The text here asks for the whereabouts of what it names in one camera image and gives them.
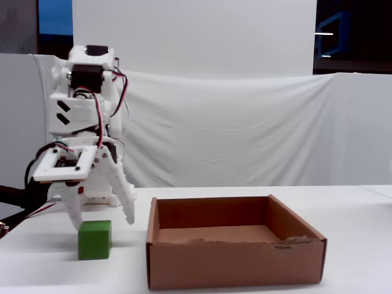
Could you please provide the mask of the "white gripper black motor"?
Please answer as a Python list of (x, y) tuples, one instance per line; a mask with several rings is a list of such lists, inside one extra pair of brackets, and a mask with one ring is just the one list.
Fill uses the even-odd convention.
[(105, 136), (82, 135), (64, 137), (53, 144), (48, 149), (48, 181), (60, 183), (59, 195), (76, 231), (83, 222), (79, 184), (84, 195), (95, 201), (107, 201), (114, 192), (126, 221), (132, 225), (135, 221), (133, 188), (118, 160), (115, 141)]

